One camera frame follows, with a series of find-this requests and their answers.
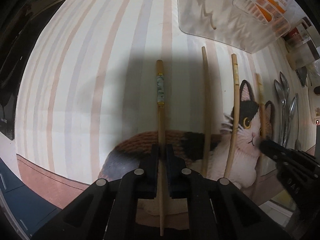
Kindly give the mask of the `striped cat table mat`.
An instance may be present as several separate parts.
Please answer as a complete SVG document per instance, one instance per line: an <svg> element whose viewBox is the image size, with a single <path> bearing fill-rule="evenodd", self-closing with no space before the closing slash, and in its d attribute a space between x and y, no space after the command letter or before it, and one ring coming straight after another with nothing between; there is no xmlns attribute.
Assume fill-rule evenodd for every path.
<svg viewBox="0 0 320 240"><path fill-rule="evenodd" d="M64 208L97 179L117 180L136 169L158 144L157 60L164 64L165 143L201 174L205 47L212 102L206 178L220 179L226 169L234 107L231 55L236 54L240 115L228 179L288 226L296 204L265 155L257 178L261 128L255 74L263 81L266 138L280 141L274 80L281 83L282 72L289 82L289 107L297 95L286 147L313 153L318 127L309 106L313 83L300 85L286 55L317 37L304 16L287 34L248 53L181 31L178 0L64 0L37 39L18 92L15 144L21 179Z"/></svg>

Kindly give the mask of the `clear plastic organizer tray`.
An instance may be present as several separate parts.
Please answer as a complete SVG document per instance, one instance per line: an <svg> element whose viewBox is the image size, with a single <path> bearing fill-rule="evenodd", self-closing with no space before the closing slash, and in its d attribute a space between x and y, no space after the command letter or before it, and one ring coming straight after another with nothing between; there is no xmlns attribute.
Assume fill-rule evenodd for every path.
<svg viewBox="0 0 320 240"><path fill-rule="evenodd" d="M295 0L285 14L267 22L266 0L178 0L181 31L256 53L287 34L304 16Z"/></svg>

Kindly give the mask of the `steel spoon upper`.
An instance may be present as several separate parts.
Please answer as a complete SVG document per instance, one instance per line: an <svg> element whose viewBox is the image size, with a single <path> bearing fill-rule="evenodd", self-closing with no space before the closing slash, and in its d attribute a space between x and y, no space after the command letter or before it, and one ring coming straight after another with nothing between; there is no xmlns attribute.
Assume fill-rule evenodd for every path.
<svg viewBox="0 0 320 240"><path fill-rule="evenodd" d="M289 107L289 94L290 94L290 87L289 87L289 82L285 75L280 72L280 80L281 84L283 86L284 94L285 94L285 99L286 99L286 106Z"/></svg>

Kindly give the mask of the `black induction stove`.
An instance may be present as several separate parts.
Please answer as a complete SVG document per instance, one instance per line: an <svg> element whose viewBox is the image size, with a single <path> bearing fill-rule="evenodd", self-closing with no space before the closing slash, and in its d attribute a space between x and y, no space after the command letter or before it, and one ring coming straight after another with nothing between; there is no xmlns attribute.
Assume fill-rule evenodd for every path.
<svg viewBox="0 0 320 240"><path fill-rule="evenodd" d="M28 18L24 27L16 35L7 58L1 66L1 133L10 140L15 138L18 91L27 62L41 32L63 3L64 0L52 5L35 18Z"/></svg>

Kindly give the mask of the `steel spoon pointed bowl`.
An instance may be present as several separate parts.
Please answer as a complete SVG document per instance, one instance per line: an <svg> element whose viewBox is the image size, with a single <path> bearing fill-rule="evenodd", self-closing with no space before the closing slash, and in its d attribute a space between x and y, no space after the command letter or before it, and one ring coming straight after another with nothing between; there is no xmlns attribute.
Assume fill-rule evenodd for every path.
<svg viewBox="0 0 320 240"><path fill-rule="evenodd" d="M289 135L290 135L290 131L291 131L291 125L292 125L292 120L295 116L295 112L297 109L297 95L295 95L292 98L290 107L289 107L289 113L287 116L287 126L286 126L286 132L285 132L285 136L284 136L284 144L283 146L286 147L287 143L289 141Z"/></svg>

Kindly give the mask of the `white rice cooker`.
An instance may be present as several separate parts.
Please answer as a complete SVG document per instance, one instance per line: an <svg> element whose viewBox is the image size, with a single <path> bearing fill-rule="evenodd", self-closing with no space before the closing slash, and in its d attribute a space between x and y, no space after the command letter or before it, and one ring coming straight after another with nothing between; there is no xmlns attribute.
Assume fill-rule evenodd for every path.
<svg viewBox="0 0 320 240"><path fill-rule="evenodd" d="M320 86L315 85L309 87L309 106L312 123L316 126L319 126L319 117L320 117L320 95L319 90Z"/></svg>

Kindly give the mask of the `pale banded bamboo chopstick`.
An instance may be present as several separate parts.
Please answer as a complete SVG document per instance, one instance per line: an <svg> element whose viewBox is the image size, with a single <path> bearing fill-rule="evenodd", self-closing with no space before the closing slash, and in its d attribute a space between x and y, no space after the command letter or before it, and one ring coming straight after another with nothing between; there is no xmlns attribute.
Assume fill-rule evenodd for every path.
<svg viewBox="0 0 320 240"><path fill-rule="evenodd" d="M233 128L231 133L230 146L228 151L228 158L226 163L226 169L224 177L229 178L231 175L235 149L237 132L239 127L239 115L240 115L240 82L239 82L239 68L236 54L231 55L232 68L233 68L233 88L234 88L234 107L233 107Z"/></svg>

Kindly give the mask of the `orange white carton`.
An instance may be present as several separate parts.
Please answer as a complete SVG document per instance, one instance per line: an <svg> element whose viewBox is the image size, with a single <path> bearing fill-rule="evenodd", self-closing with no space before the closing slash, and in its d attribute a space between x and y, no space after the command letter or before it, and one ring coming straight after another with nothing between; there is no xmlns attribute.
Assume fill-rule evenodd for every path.
<svg viewBox="0 0 320 240"><path fill-rule="evenodd" d="M285 14L287 9L289 8L292 0L266 0L267 5L264 8L259 8L261 13L267 22L271 22L274 18L276 18L277 12L280 14Z"/></svg>

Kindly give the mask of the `plastic cup with lid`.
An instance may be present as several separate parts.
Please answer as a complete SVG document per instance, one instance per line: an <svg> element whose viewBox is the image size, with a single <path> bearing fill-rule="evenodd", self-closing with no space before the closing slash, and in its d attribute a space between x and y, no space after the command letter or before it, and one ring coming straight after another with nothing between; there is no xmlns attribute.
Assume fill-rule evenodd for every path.
<svg viewBox="0 0 320 240"><path fill-rule="evenodd" d="M289 52L286 55L286 59L291 69L297 70L319 60L319 47L316 47L313 41L310 40Z"/></svg>

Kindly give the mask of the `large steel spoon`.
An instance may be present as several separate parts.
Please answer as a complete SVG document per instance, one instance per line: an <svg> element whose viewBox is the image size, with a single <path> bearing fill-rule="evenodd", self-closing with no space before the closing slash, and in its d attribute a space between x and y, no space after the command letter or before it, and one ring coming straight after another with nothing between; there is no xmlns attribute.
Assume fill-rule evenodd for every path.
<svg viewBox="0 0 320 240"><path fill-rule="evenodd" d="M281 146L284 145L284 137L285 137L285 121L286 121L286 112L285 112L285 108L286 108L286 96L285 96L285 92L283 89L283 86L281 85L281 83L278 80L274 80L274 87L276 89L276 93L279 99L279 102L281 104L281 129L280 129L280 141L279 144Z"/></svg>

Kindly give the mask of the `plain bamboo chopstick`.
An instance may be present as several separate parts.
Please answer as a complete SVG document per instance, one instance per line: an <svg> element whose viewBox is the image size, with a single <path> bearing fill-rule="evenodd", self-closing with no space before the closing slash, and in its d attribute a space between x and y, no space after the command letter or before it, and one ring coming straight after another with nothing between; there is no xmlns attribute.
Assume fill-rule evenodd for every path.
<svg viewBox="0 0 320 240"><path fill-rule="evenodd" d="M209 76L209 64L207 51L202 47L203 72L204 72L204 148L203 148L203 162L201 166L201 174L206 177L208 172L208 159L210 152L211 132L212 132L212 102L211 102L211 88Z"/></svg>

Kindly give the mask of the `black packet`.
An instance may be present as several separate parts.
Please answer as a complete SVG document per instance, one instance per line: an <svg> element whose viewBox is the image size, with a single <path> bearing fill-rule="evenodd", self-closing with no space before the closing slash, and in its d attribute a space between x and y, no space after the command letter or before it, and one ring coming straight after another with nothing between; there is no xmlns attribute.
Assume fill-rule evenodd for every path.
<svg viewBox="0 0 320 240"><path fill-rule="evenodd" d="M296 70L296 74L297 74L298 79L300 81L300 85L302 87L307 87L308 86L308 70L307 70L306 66L304 66L302 68L298 68Z"/></svg>

